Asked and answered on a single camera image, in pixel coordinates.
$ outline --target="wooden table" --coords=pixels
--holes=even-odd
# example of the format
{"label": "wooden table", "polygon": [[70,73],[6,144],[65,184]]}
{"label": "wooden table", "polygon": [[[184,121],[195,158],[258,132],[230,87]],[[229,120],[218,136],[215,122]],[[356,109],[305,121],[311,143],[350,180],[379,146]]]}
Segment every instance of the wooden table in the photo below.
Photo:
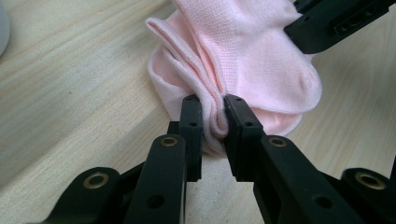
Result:
{"label": "wooden table", "polygon": [[[0,223],[43,220],[73,180],[97,166],[145,160],[169,118],[147,61],[158,40],[147,17],[163,0],[3,0],[11,37],[0,57]],[[320,171],[389,176],[396,154],[396,7],[314,59],[318,107],[288,138]],[[204,156],[188,184],[188,223],[262,223],[252,185]]]}

